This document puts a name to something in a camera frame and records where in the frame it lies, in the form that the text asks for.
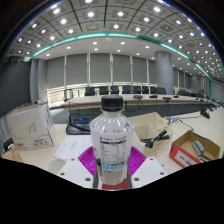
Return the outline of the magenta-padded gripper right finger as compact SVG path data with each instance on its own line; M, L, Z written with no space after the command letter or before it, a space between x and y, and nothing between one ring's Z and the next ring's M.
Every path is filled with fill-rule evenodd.
M128 165L128 185L140 188L166 176L166 171L154 157L146 157L135 147L131 148Z

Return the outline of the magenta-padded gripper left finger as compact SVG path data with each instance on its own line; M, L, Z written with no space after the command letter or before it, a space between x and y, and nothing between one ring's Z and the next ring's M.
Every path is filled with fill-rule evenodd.
M89 147L78 158L69 159L58 176L84 188L94 187L96 162L93 149Z

